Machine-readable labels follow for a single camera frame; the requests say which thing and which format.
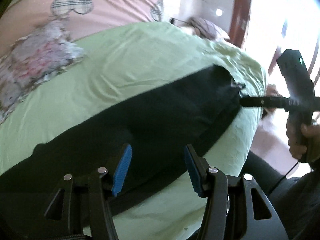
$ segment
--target floral blanket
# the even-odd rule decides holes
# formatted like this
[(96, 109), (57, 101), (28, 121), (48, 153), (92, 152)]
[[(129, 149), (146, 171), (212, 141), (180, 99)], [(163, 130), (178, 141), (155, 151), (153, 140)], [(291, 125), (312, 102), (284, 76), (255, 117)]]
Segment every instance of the floral blanket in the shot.
[(31, 91), (83, 58), (65, 20), (55, 19), (15, 42), (0, 58), (0, 124)]

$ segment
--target green bed sheet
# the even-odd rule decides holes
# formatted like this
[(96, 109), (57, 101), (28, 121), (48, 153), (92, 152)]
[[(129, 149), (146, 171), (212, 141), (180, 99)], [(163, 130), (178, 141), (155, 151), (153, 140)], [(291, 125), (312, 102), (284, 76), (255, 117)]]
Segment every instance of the green bed sheet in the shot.
[[(247, 54), (225, 42), (183, 33), (169, 23), (138, 23), (76, 42), (84, 61), (44, 83), (0, 126), (0, 174), (102, 110), (212, 64), (225, 67), (244, 93), (261, 96), (267, 74)], [(238, 175), (262, 109), (241, 109), (205, 155), (210, 165)], [(188, 238), (201, 224), (205, 199), (193, 192), (188, 174), (138, 206), (114, 217), (120, 240)]]

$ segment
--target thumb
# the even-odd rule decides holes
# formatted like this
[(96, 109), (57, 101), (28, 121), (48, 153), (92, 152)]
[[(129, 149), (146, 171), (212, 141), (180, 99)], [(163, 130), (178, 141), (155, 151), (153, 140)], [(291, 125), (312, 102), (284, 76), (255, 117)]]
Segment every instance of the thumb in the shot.
[(305, 124), (301, 125), (301, 132), (303, 136), (307, 138), (311, 138), (317, 135), (320, 135), (320, 125), (310, 125), (307, 126)]

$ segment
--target pink pillow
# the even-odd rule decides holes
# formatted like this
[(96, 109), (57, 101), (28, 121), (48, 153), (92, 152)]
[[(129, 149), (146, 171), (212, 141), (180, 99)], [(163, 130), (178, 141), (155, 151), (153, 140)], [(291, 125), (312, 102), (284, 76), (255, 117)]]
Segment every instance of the pink pillow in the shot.
[(159, 21), (161, 4), (162, 0), (22, 0), (0, 19), (0, 57), (17, 39), (57, 16), (69, 17), (66, 29), (77, 40), (130, 23)]

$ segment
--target heart-shaped applique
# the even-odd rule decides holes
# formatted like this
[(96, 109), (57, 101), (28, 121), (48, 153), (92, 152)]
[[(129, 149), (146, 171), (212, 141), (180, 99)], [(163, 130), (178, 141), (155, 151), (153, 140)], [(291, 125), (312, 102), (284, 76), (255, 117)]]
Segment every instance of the heart-shaped applique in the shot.
[(51, 4), (53, 15), (66, 15), (70, 11), (78, 14), (87, 14), (93, 9), (92, 0), (54, 0)]

